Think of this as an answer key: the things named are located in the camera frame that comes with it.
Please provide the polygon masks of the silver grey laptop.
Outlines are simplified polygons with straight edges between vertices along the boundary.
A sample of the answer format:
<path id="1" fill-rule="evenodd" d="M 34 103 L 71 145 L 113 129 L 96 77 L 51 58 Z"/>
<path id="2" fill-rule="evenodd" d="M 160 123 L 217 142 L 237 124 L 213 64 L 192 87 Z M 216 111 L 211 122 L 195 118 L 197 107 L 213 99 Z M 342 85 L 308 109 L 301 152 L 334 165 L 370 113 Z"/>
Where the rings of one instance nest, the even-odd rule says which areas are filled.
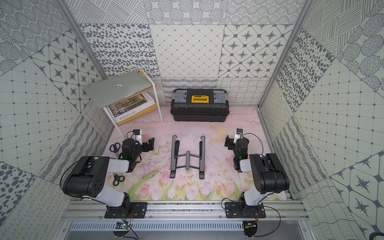
<path id="1" fill-rule="evenodd" d="M 152 83 L 137 72 L 129 72 L 84 87 L 87 96 L 104 108 L 152 88 Z"/>

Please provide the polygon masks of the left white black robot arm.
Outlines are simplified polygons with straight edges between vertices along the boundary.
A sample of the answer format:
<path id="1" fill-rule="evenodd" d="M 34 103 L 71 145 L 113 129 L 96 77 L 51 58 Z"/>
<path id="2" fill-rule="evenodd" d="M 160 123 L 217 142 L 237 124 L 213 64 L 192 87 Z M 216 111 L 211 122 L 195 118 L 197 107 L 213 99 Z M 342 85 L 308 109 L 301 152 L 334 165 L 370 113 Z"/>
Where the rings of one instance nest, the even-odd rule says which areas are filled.
<path id="1" fill-rule="evenodd" d="M 105 204 L 108 211 L 131 211 L 131 201 L 127 193 L 120 192 L 105 183 L 108 174 L 114 175 L 114 185 L 125 180 L 125 173 L 131 173 L 137 159 L 143 152 L 154 149 L 155 138 L 147 143 L 130 138 L 122 144 L 110 145 L 110 151 L 116 158 L 83 156 L 70 168 L 72 171 L 61 183 L 64 194 L 73 198 L 89 198 Z"/>

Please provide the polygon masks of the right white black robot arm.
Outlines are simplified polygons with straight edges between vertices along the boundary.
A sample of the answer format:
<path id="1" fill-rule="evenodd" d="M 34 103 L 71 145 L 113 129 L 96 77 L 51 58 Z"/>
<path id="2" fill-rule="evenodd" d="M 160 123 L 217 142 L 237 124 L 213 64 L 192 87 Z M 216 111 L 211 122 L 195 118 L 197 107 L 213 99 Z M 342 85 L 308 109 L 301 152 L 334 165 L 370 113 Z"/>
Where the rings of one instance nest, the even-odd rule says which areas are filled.
<path id="1" fill-rule="evenodd" d="M 249 139 L 236 134 L 232 139 L 226 137 L 225 147 L 234 152 L 234 168 L 239 173 L 251 173 L 254 185 L 241 193 L 239 211 L 244 215 L 248 211 L 263 208 L 262 201 L 272 194 L 287 191 L 289 177 L 278 156 L 270 154 L 248 154 Z"/>

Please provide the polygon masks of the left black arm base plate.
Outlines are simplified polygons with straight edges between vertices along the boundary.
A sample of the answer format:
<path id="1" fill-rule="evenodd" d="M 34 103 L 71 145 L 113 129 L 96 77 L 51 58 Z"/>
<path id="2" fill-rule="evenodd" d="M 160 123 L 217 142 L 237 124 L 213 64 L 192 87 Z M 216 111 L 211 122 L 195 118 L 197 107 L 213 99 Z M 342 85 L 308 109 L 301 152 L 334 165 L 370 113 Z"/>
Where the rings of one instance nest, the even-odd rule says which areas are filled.
<path id="1" fill-rule="evenodd" d="M 105 219 L 144 219 L 147 212 L 147 202 L 133 202 L 129 203 L 126 206 L 122 205 L 120 207 L 109 207 L 107 206 L 107 211 L 105 213 Z"/>

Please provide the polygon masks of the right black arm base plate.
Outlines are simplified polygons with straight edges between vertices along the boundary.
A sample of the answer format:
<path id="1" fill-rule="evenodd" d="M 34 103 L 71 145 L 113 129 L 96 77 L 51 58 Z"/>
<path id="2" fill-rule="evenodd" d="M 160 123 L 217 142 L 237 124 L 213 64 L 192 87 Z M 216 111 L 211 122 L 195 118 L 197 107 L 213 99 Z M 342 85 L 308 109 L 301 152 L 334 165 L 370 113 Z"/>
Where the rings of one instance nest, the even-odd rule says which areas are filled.
<path id="1" fill-rule="evenodd" d="M 225 202 L 223 204 L 225 209 L 226 218 L 236 219 L 236 218 L 245 218 L 245 219 L 255 219 L 266 218 L 266 212 L 263 205 L 259 206 L 248 206 L 239 202 Z"/>

